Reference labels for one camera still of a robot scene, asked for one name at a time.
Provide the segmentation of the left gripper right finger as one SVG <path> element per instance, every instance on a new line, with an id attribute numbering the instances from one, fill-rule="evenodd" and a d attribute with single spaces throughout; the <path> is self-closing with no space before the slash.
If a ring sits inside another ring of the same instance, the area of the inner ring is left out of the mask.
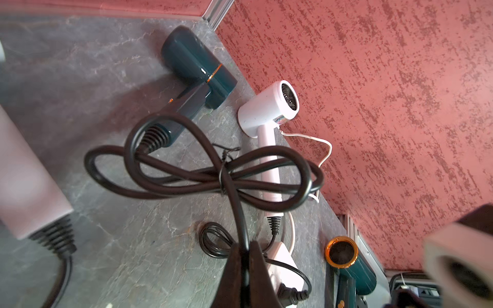
<path id="1" fill-rule="evenodd" d="M 257 241 L 250 243 L 249 287 L 247 295 L 247 307 L 282 307 L 272 286 L 262 249 Z"/>

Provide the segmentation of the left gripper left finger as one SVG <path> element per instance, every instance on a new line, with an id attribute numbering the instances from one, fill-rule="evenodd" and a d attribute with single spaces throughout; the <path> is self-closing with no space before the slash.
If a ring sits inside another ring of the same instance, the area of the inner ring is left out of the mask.
<path id="1" fill-rule="evenodd" d="M 231 247 L 211 308 L 242 307 L 243 264 L 240 247 Z"/>

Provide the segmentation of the white round hair dryer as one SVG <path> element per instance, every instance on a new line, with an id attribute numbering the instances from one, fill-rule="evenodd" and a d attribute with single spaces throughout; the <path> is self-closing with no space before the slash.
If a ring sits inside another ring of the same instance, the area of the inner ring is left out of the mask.
<path id="1" fill-rule="evenodd" d="M 299 112 L 299 100 L 293 87 L 286 80 L 274 82 L 238 110 L 238 123 L 242 131 L 258 140 L 260 148 L 275 146 L 275 129 L 293 119 Z M 279 169 L 262 172 L 264 182 L 280 183 Z M 280 202 L 280 193 L 263 192 L 263 200 Z M 272 235 L 279 234 L 282 213 L 265 212 Z"/>

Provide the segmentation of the dark green hair dryer back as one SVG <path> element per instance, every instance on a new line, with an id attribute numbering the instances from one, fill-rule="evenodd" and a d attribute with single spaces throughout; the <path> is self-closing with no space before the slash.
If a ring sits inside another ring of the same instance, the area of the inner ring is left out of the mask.
<path id="1" fill-rule="evenodd" d="M 237 79 L 205 44 L 185 26 L 175 28 L 161 49 L 164 64 L 186 88 L 160 110 L 193 119 L 206 107 L 215 110 L 237 85 Z"/>

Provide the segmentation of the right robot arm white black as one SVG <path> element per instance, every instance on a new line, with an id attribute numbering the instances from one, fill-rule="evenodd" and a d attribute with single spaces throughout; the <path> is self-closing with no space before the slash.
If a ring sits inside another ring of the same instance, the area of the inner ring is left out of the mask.
<path id="1" fill-rule="evenodd" d="M 440 307 L 492 307 L 492 204 L 427 236 L 424 272 L 439 287 Z"/>

